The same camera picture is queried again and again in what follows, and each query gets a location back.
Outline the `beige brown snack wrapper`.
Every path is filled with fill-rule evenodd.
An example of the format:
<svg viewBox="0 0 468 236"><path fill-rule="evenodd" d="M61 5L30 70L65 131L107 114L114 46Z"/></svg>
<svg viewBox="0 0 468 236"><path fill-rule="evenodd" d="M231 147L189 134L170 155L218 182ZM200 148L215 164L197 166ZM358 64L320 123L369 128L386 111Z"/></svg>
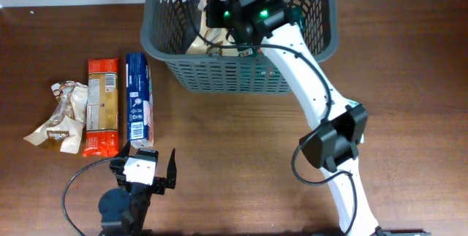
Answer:
<svg viewBox="0 0 468 236"><path fill-rule="evenodd" d="M189 46L186 54L188 55L210 55L210 56L238 56L239 52L236 48L227 49L214 47L216 45L228 46L233 45L234 38L232 35L226 37L228 30L226 28L209 28L206 25L206 6L207 0L199 0L196 3L195 23L196 29L203 36L201 39L195 35L194 41Z"/></svg>

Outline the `orange pasta packet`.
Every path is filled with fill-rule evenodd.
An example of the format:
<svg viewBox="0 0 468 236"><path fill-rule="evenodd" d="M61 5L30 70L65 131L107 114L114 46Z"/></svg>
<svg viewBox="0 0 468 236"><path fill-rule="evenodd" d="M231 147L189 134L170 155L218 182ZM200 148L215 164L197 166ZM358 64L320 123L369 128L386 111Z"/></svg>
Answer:
<svg viewBox="0 0 468 236"><path fill-rule="evenodd" d="M84 157L113 157L119 152L118 63L118 58L88 61Z"/></svg>

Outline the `grey plastic basket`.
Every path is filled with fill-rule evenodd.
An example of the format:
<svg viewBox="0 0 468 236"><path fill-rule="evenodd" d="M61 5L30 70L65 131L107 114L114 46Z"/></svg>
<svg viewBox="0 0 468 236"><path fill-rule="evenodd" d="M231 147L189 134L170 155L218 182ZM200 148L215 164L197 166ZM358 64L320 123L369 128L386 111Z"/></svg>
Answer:
<svg viewBox="0 0 468 236"><path fill-rule="evenodd" d="M199 0L146 0L141 44L152 58L164 61L190 91L285 94L290 92L279 70L263 55L188 55L199 33L195 10ZM336 51L339 33L336 0L284 0L301 10L304 41L318 62Z"/></svg>

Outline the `blue carton box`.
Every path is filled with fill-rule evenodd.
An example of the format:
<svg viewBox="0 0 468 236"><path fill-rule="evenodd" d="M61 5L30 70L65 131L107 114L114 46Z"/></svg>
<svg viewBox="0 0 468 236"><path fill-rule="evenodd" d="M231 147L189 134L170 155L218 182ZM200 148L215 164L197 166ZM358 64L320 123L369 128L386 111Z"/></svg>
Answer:
<svg viewBox="0 0 468 236"><path fill-rule="evenodd" d="M127 140L134 148L154 145L151 69L143 53L126 55Z"/></svg>

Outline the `green coffee bag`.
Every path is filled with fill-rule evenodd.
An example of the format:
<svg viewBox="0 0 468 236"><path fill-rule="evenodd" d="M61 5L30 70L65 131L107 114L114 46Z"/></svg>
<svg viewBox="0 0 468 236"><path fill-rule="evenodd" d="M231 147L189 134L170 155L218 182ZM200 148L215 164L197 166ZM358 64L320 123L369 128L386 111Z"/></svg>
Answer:
<svg viewBox="0 0 468 236"><path fill-rule="evenodd" d="M234 40L239 47L239 54L252 53L252 57L263 54L262 40L273 35L273 31L286 24L298 24L303 30L304 16L298 8L268 6L259 9L243 9L230 20Z"/></svg>

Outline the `light blue wipes packet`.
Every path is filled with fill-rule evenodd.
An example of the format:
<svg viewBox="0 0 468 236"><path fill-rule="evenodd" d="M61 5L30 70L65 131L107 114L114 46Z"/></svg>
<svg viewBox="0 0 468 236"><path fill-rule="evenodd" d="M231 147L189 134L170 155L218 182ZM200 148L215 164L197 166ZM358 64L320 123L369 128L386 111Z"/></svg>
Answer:
<svg viewBox="0 0 468 236"><path fill-rule="evenodd" d="M357 144L364 143L364 131L368 120L368 112L360 102L347 99L350 107L347 108L351 130L350 140Z"/></svg>

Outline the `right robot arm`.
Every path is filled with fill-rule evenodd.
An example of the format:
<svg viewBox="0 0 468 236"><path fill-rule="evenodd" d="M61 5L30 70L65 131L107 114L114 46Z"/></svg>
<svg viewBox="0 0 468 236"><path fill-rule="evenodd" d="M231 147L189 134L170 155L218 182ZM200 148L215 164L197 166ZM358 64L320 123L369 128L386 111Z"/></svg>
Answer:
<svg viewBox="0 0 468 236"><path fill-rule="evenodd" d="M359 174L358 146L368 120L362 104L343 97L308 49L300 18L285 0L208 0L207 25L235 34L235 47L255 47L280 71L298 100L311 132L292 155L302 154L323 180L294 176L308 186L328 185L342 235L383 235Z"/></svg>

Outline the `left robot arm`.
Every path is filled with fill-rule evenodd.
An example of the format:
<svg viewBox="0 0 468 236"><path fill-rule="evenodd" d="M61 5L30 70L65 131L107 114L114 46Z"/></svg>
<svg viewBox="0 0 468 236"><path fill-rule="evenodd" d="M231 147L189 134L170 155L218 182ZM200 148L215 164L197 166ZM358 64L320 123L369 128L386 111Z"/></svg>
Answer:
<svg viewBox="0 0 468 236"><path fill-rule="evenodd" d="M130 148L127 142L110 159L109 168L118 187L105 192L99 200L101 235L152 235L152 230L144 227L151 198L176 187L175 150L171 151L166 176L157 177L158 151L141 148L131 156Z"/></svg>

